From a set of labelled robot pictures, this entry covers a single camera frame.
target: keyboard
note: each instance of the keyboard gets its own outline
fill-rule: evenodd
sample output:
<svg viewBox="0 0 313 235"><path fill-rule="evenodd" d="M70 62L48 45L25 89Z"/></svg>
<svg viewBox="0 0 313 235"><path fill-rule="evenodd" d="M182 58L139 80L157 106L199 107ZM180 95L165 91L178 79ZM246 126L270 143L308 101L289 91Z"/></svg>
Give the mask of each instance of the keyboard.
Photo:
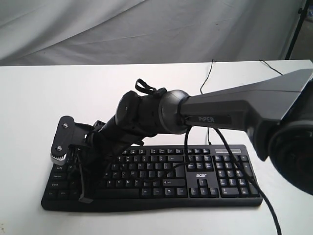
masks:
<svg viewBox="0 0 313 235"><path fill-rule="evenodd" d="M249 177L255 174L244 145L230 145ZM126 212L183 207L233 207L261 204L262 197L232 163L223 145L189 145L187 165L154 182L173 166L186 162L183 145L132 146L112 164L89 204L79 202L80 178L73 178L72 162L53 165L42 207L63 212Z"/></svg>

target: white table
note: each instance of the white table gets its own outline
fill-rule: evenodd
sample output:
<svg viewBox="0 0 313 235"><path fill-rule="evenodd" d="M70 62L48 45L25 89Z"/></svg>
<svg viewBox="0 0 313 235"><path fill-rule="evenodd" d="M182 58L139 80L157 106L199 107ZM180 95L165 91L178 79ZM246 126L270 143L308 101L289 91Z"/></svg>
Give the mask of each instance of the white table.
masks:
<svg viewBox="0 0 313 235"><path fill-rule="evenodd" d="M282 73L313 68L308 60L270 61ZM154 87L199 94L210 63L158 65L0 67L0 235L258 234L274 235L265 204L258 208L168 209L128 213L67 213L41 208L50 147L61 116L93 124L114 113L138 78ZM211 92L276 77L256 62L215 63L203 88ZM260 184L285 235L310 234L313 197L290 185L271 162L260 161L243 132L224 130L230 144L245 144ZM204 144L193 128L189 144ZM183 144L184 136L158 135L146 144ZM215 133L213 144L222 143Z"/></svg>

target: white backdrop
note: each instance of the white backdrop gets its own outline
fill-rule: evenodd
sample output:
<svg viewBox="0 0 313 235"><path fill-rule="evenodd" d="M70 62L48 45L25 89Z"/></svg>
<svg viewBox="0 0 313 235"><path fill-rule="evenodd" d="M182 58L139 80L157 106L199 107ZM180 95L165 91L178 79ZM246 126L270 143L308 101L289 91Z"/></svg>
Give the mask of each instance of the white backdrop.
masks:
<svg viewBox="0 0 313 235"><path fill-rule="evenodd" d="M0 64L283 59L304 0L1 0Z"/></svg>

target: robotic arm link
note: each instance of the robotic arm link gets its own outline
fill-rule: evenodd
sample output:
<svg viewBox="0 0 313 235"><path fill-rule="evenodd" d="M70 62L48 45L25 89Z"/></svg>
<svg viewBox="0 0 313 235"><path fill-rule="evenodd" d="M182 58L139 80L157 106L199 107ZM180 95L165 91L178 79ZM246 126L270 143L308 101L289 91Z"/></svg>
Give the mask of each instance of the robotic arm link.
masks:
<svg viewBox="0 0 313 235"><path fill-rule="evenodd" d="M80 151L80 163L103 172L107 159L145 137L183 134L190 126L245 131L258 157L297 188L313 195L313 70L298 70L270 80L189 96L181 90L156 90L141 79L139 96L127 92L115 115L94 126L60 119L51 148L58 165Z"/></svg>

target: space bar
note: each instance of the space bar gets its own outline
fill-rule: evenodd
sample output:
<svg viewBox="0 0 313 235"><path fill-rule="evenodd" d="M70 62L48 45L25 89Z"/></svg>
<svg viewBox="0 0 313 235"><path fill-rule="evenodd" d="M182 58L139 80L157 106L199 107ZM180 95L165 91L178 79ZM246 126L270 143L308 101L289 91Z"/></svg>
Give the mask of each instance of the space bar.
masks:
<svg viewBox="0 0 313 235"><path fill-rule="evenodd" d="M104 189L94 193L94 199L139 198L138 188Z"/></svg>

